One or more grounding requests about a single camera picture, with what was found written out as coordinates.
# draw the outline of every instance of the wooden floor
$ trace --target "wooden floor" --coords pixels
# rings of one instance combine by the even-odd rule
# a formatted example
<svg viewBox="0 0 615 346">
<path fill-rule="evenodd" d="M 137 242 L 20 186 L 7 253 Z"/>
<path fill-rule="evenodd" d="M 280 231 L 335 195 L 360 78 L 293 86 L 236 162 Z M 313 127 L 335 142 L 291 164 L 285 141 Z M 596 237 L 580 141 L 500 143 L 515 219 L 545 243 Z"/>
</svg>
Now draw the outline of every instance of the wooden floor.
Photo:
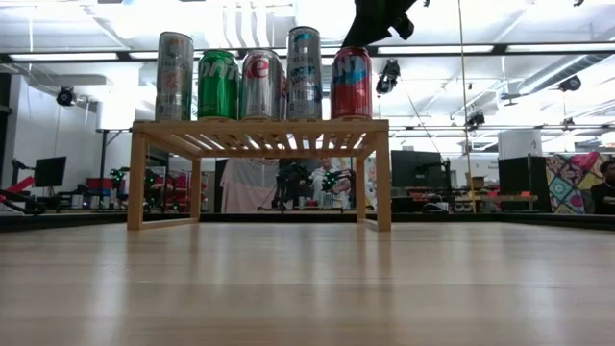
<svg viewBox="0 0 615 346">
<path fill-rule="evenodd" d="M 0 345 L 615 345 L 615 234 L 512 224 L 0 234 Z"/>
</svg>

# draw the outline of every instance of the air duct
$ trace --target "air duct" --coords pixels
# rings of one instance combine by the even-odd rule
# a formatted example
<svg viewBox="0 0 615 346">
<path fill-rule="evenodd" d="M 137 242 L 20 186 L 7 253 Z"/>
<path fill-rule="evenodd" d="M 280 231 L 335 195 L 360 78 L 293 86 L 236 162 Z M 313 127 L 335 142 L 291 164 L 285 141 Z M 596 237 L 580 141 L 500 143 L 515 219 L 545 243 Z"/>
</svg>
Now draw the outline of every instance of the air duct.
<svg viewBox="0 0 615 346">
<path fill-rule="evenodd" d="M 614 40 L 615 28 L 610 29 L 597 39 L 597 41 Z M 575 76 L 580 71 L 591 67 L 606 58 L 609 58 L 610 56 L 612 56 L 611 53 L 588 54 L 580 57 L 564 57 L 521 82 L 521 84 L 518 85 L 518 96 L 531 95 L 538 91 L 544 90 L 547 87 L 557 85 L 570 77 Z"/>
</svg>

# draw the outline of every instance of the patterned mural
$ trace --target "patterned mural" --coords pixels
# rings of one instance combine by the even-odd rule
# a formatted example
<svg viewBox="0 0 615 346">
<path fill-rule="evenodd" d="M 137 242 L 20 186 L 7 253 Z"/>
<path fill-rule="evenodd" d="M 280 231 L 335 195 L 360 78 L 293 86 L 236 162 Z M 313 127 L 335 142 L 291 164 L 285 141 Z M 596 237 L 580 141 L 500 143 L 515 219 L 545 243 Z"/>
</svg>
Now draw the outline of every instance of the patterned mural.
<svg viewBox="0 0 615 346">
<path fill-rule="evenodd" d="M 547 158 L 547 182 L 554 213 L 586 214 L 594 210 L 590 188 L 603 181 L 599 153 Z"/>
</svg>

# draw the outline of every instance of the red can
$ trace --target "red can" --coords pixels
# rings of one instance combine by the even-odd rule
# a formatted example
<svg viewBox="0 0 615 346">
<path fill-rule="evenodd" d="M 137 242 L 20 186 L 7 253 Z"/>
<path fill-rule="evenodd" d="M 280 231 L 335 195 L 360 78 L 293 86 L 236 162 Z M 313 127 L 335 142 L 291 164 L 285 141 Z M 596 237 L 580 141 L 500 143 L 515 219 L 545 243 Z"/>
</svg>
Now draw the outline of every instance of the red can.
<svg viewBox="0 0 615 346">
<path fill-rule="evenodd" d="M 342 48 L 332 65 L 331 119 L 372 118 L 372 61 L 365 48 Z"/>
</svg>

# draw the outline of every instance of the ceiling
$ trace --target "ceiling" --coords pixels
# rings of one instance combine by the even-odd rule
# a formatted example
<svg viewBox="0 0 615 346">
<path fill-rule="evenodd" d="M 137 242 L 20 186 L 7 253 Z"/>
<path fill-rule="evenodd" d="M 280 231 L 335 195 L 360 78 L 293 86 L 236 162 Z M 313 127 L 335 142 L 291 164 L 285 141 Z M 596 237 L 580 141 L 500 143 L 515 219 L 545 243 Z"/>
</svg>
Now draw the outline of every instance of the ceiling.
<svg viewBox="0 0 615 346">
<path fill-rule="evenodd" d="M 317 28 L 323 45 L 335 46 L 344 38 L 354 17 L 353 0 L 132 0 L 130 3 L 0 0 L 0 53 L 155 50 L 160 32 L 166 30 L 190 34 L 197 49 L 284 47 L 286 33 L 297 25 Z M 417 1 L 407 13 L 416 26 L 415 34 L 408 41 L 394 35 L 377 44 L 459 44 L 456 4 L 457 0 L 432 0 L 425 8 L 422 1 Z M 574 7 L 573 0 L 461 0 L 461 4 L 465 43 L 586 42 L 615 38 L 612 35 L 615 0 L 585 0 L 580 7 Z M 582 80 L 579 91 L 562 93 L 545 89 L 515 99 L 514 107 L 504 107 L 508 101 L 500 101 L 500 96 L 508 91 L 509 84 L 523 81 L 564 58 L 567 57 L 469 57 L 464 66 L 459 57 L 398 58 L 403 81 L 389 94 L 380 98 L 374 95 L 374 111 L 376 116 L 389 118 L 392 125 L 411 126 L 421 121 L 428 126 L 462 125 L 465 104 L 470 113 L 483 111 L 489 125 L 559 124 L 570 116 L 578 116 L 578 124 L 615 121 L 615 112 L 609 107 L 610 102 L 615 106 L 610 91 L 615 78 L 612 57 L 577 74 Z M 374 83 L 385 62 L 386 58 L 373 59 Z M 29 68 L 42 84 L 49 86 L 57 76 L 105 76 L 107 81 L 102 87 L 78 89 L 95 99 L 103 99 L 110 88 L 123 83 L 127 70 L 138 70 L 140 91 L 136 97 L 145 105 L 144 109 L 152 109 L 154 62 L 40 63 L 9 68 L 24 74 L 28 74 L 25 69 Z M 545 133 L 545 136 L 560 134 Z M 392 135 L 400 142 L 404 136 L 422 136 L 419 139 L 432 146 L 424 133 Z M 579 134 L 578 141 L 599 135 L 600 132 Z M 478 136 L 481 140 L 497 141 L 497 132 L 478 132 Z M 463 133 L 442 133 L 436 138 L 436 145 L 442 143 L 442 147 L 454 148 L 462 138 Z"/>
</svg>

